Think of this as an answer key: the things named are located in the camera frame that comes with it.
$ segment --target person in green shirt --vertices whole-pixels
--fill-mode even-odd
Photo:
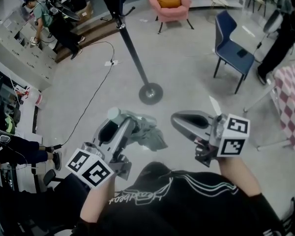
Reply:
[[[40,33],[43,27],[46,27],[61,45],[71,50],[71,60],[75,59],[82,52],[79,44],[85,38],[72,33],[62,17],[53,18],[49,14],[45,0],[26,0],[23,6],[25,5],[27,8],[33,9],[34,16],[38,22],[35,42],[40,40]]]

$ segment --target pole base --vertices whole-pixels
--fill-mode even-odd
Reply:
[[[154,105],[163,98],[163,89],[159,84],[144,85],[139,91],[140,100],[146,105]]]

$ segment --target person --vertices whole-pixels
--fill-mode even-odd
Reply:
[[[52,160],[55,169],[61,169],[61,152],[54,152],[53,147],[41,146],[21,137],[11,136],[8,144],[0,143],[0,168],[3,163],[34,164]]]
[[[262,85],[266,84],[266,75],[276,68],[295,43],[295,11],[284,16],[278,38],[265,56],[257,70],[257,77]]]
[[[43,26],[48,28],[49,32],[63,45],[70,49],[72,52],[71,60],[75,59],[81,52],[79,44],[85,40],[85,37],[78,36],[72,33],[62,16],[54,16],[49,14],[45,0],[25,0],[23,6],[33,9],[35,18],[37,19],[38,26],[35,35],[35,42],[39,42],[40,33]]]
[[[61,153],[53,153],[53,147],[40,146],[14,136],[13,119],[0,107],[0,168],[2,163],[33,164],[53,160],[55,169],[61,169]]]
[[[114,196],[114,178],[92,189],[71,236],[280,236],[284,228],[239,157],[218,158],[221,175],[171,171],[152,162]]]

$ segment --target wooden step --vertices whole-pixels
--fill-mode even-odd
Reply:
[[[73,31],[78,35],[83,35],[85,40],[80,44],[80,47],[83,49],[84,47],[104,38],[109,35],[112,35],[118,32],[116,24],[114,21],[106,22],[101,20],[96,20],[91,24],[84,26],[83,28]],[[72,55],[71,51],[68,48],[65,48],[59,44],[57,47],[57,57],[55,62],[59,63],[65,58]]]

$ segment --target white cabinet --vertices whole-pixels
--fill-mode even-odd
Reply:
[[[57,54],[45,43],[32,46],[36,29],[13,12],[0,25],[0,62],[39,90],[51,86]]]

